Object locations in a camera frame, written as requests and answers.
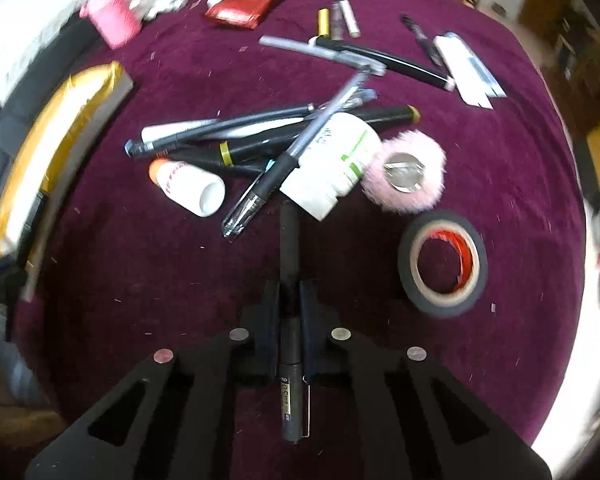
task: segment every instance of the white bottle with orange cap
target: white bottle with orange cap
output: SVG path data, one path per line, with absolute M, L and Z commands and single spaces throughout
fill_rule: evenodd
M 171 200 L 198 216 L 212 215 L 224 201 L 222 179 L 186 162 L 156 158 L 149 177 Z

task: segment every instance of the red snack bag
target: red snack bag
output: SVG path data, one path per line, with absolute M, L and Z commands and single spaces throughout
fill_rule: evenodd
M 256 28 L 267 11 L 280 0 L 222 0 L 205 16 L 218 23 L 236 27 Z

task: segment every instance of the pink fluffy object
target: pink fluffy object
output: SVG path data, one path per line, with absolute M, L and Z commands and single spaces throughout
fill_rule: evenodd
M 409 153 L 424 165 L 422 188 L 412 193 L 395 189 L 384 176 L 384 164 L 394 153 Z M 432 209 L 444 189 L 445 152 L 431 137 L 419 130 L 402 132 L 382 142 L 382 150 L 366 168 L 362 189 L 372 202 L 383 209 L 415 213 Z

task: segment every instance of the printed label on pen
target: printed label on pen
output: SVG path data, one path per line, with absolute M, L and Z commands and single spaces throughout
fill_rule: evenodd
M 289 389 L 289 380 L 285 377 L 280 379 L 280 395 L 282 396 L 282 418 L 290 420 L 291 390 Z

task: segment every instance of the pink container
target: pink container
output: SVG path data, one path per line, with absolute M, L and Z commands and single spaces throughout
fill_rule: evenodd
M 89 0 L 80 9 L 80 17 L 87 16 L 111 48 L 123 46 L 142 28 L 128 0 Z

